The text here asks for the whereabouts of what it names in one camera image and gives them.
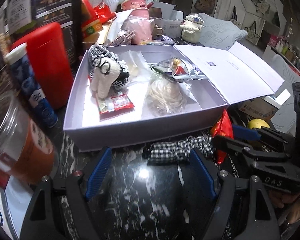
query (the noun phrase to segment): black and white checkered fabric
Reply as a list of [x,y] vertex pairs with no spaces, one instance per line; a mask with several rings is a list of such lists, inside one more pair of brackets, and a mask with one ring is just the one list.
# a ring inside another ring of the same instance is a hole
[[151,163],[189,161],[190,151],[197,147],[205,157],[212,155],[211,136],[189,136],[177,142],[157,142],[145,147],[144,157]]
[[113,52],[109,52],[104,46],[99,44],[93,44],[88,50],[88,60],[89,60],[89,77],[93,79],[94,68],[98,67],[100,64],[100,60],[104,57],[111,57],[114,59],[120,66],[120,75],[119,77],[112,83],[112,87],[119,90],[121,89],[128,81],[129,81],[129,71],[125,64],[125,61],[119,61],[119,58]]

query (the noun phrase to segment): person's hand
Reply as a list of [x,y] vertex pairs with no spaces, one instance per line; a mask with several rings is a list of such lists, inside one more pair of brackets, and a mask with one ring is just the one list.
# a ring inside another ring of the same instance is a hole
[[269,198],[272,204],[277,208],[283,208],[284,204],[290,204],[294,202],[299,194],[287,194],[275,190],[269,191]]
[[[282,193],[282,192],[274,191],[274,190],[269,191],[269,198],[270,198],[272,204],[278,208],[283,208],[284,204],[293,203],[299,195],[300,195],[300,193],[299,194],[287,194],[287,193]],[[293,224],[294,222],[298,221],[299,219],[300,219],[300,198],[290,208],[290,212],[287,215],[287,222],[289,224]]]

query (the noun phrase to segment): black marble countertop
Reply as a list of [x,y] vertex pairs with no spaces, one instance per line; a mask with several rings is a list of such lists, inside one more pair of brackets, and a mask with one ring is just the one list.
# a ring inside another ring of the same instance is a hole
[[[62,131],[65,109],[55,127],[46,130],[59,153],[56,178],[81,170],[98,152],[80,153]],[[167,239],[189,224],[201,234],[213,203],[205,196],[188,163],[148,165],[144,145],[113,150],[112,163],[100,191],[89,203],[93,220],[104,239]],[[66,226],[79,240],[66,197],[61,199]]]

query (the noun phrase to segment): blue cylindrical tube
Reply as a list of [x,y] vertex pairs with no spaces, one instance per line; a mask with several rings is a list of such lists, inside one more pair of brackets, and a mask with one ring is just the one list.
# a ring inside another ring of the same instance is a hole
[[47,101],[40,84],[35,79],[26,46],[26,43],[19,45],[6,56],[6,59],[9,62],[12,75],[18,80],[21,91],[28,99],[35,114],[50,128],[56,125],[58,117]]

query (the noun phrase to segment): white gift box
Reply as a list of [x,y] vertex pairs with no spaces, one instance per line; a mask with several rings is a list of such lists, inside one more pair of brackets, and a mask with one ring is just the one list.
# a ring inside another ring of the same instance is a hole
[[130,111],[100,117],[89,89],[87,53],[78,69],[64,120],[64,131],[82,152],[156,141],[211,127],[229,105],[274,94],[283,79],[263,60],[239,43],[229,51],[186,45],[129,45],[108,47],[120,54],[141,51],[149,64],[172,57],[188,60],[209,79],[181,83],[190,91],[183,113],[155,116],[145,104],[147,82],[125,92],[134,104]]

